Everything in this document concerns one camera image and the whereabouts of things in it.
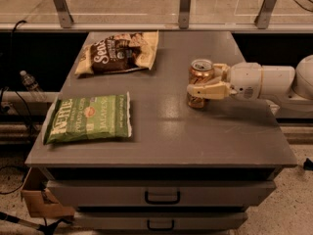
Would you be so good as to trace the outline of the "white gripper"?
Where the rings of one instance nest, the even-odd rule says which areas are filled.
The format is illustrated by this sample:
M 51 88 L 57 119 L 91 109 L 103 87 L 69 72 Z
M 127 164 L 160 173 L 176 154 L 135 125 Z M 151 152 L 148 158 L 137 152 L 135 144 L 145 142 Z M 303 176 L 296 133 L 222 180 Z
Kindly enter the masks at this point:
M 233 97 L 238 100 L 255 100 L 261 87 L 262 66 L 258 63 L 214 64 L 214 76 L 221 81 L 215 84 L 189 84 L 187 92 L 194 97 L 222 100 Z

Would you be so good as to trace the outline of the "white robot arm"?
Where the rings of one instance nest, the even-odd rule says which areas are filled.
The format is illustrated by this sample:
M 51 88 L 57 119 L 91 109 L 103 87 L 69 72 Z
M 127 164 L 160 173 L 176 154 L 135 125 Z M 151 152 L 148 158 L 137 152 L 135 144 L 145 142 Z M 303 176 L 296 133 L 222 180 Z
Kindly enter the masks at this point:
M 280 108 L 312 111 L 312 56 L 291 66 L 261 66 L 241 62 L 232 66 L 195 59 L 189 68 L 189 105 L 202 108 L 205 100 L 264 99 Z

